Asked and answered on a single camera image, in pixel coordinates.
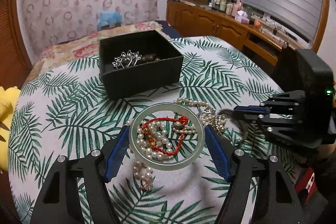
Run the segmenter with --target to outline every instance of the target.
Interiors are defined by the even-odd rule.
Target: table
[[[76,159],[101,148],[147,106],[186,97],[207,101],[219,110],[259,104],[281,92],[256,64],[219,38],[191,37],[170,42],[184,54],[180,82],[171,86],[111,102],[99,78],[98,55],[94,55],[55,68],[22,90],[9,140],[9,178],[24,224],[29,223],[47,172],[59,155]],[[155,80],[164,77],[164,72],[148,72],[148,77]],[[132,80],[117,84],[130,85]],[[231,124],[224,134],[233,142],[241,138]],[[185,142],[182,148],[192,149],[192,142]],[[255,128],[251,128],[242,149],[260,158],[277,155],[291,179],[297,178],[291,153],[269,144]],[[214,222],[229,184],[217,174],[207,148],[182,170],[155,170],[151,192],[142,192],[133,180],[134,161],[134,154],[128,150],[118,176],[107,185],[121,223]],[[83,179],[78,189],[85,221],[93,223]],[[253,179],[242,223],[250,220],[256,189],[257,181]]]

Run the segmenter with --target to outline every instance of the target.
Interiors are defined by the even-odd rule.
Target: pearl
[[[135,173],[134,173],[134,177],[135,177],[136,179],[139,179],[139,178],[140,178],[140,173],[139,173],[139,172],[135,172]]]
[[[146,149],[146,155],[151,155],[152,149],[149,147]]]

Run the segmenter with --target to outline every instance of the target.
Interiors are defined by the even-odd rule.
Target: open black box
[[[156,54],[161,60],[115,69],[122,52]],[[111,100],[177,83],[183,55],[157,31],[136,32],[103,39],[99,44],[100,78]]]

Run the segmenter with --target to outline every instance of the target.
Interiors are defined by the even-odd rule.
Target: red string bracelet
[[[156,121],[180,122],[183,126],[186,126],[189,122],[189,119],[186,116],[181,116],[179,119],[168,118],[168,117],[154,118],[154,119],[151,119],[151,120],[147,121],[144,125],[142,125],[141,129],[144,130],[145,128],[147,128],[149,123],[156,122]],[[150,135],[150,132],[144,132],[144,135]],[[162,152],[163,154],[165,154],[167,156],[175,156],[181,148],[181,145],[183,143],[183,138],[184,138],[184,133],[181,133],[181,135],[178,139],[179,142],[176,146],[176,149],[175,149],[175,151],[173,151],[171,153],[168,153],[165,150],[163,150],[162,148],[159,148],[157,146],[153,146],[152,149],[157,150],[159,152]]]

